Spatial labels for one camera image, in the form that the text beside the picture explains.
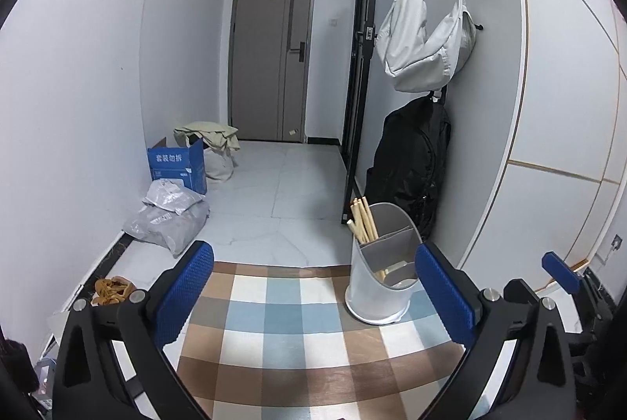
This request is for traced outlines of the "white shoulder bag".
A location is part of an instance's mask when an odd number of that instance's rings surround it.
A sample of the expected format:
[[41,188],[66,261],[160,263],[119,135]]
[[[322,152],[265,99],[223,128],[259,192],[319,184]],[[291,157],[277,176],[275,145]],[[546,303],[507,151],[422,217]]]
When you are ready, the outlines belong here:
[[473,53],[477,32],[467,0],[456,0],[432,32],[426,0],[393,0],[375,40],[394,90],[427,93],[446,88]]

